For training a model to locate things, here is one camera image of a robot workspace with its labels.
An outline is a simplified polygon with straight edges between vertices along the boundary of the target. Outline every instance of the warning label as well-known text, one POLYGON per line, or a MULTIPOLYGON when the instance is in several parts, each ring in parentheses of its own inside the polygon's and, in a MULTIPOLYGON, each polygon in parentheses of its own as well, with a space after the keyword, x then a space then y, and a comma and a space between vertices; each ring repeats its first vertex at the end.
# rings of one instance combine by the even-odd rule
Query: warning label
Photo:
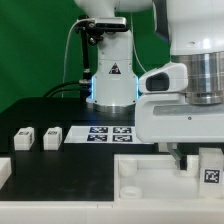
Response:
POLYGON ((115 63, 110 70, 109 74, 121 74, 120 69, 118 68, 117 64, 115 63))

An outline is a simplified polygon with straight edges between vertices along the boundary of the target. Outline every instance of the green backdrop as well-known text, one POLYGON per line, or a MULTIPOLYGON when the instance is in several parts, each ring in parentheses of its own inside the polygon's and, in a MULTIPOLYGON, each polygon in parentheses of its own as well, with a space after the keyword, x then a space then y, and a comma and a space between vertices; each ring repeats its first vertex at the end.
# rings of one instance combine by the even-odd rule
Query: green backdrop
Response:
MULTIPOLYGON (((0 112, 16 100, 40 97, 62 83, 68 31, 84 14, 72 0, 0 0, 0 112)), ((127 17, 130 14, 119 13, 127 17)), ((154 34, 152 11, 133 14, 136 49, 150 70, 169 61, 169 46, 154 34)), ((96 71, 96 47, 90 49, 96 71)), ((142 71, 134 59, 135 73, 142 71)), ((69 50, 66 81, 82 76, 80 36, 74 34, 69 50)))

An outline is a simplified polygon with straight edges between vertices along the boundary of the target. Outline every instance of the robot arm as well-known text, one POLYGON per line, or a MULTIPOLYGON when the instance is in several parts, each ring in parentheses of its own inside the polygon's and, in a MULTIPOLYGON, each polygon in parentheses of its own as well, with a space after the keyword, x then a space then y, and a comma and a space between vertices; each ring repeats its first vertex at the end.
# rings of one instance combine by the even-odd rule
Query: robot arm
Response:
POLYGON ((138 12, 152 6, 152 0, 75 0, 89 17, 115 17, 115 11, 138 12))

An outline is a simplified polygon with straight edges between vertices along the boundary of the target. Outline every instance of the black table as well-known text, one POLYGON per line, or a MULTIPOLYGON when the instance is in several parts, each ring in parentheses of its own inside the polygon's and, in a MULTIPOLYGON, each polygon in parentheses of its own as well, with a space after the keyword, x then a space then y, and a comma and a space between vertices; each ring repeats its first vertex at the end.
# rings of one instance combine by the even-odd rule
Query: black table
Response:
POLYGON ((157 145, 61 144, 43 150, 48 128, 59 126, 65 138, 72 125, 134 126, 126 115, 87 109, 79 99, 27 98, 0 114, 0 157, 10 157, 13 173, 0 190, 1 201, 113 201, 114 155, 155 154, 157 145), (20 128, 33 127, 30 151, 14 150, 20 128))

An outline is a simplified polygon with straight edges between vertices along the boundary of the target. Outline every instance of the small white block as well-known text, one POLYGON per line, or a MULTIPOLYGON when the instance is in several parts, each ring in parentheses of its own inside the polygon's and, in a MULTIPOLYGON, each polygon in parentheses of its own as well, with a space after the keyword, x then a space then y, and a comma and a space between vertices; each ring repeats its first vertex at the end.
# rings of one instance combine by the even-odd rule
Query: small white block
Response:
POLYGON ((58 150, 62 141, 62 129, 49 128, 44 135, 44 150, 58 150))
POLYGON ((17 134, 14 136, 15 150, 30 150, 34 143, 34 128, 20 128, 17 134))
POLYGON ((221 149, 200 148, 201 197, 222 198, 224 157, 221 149))

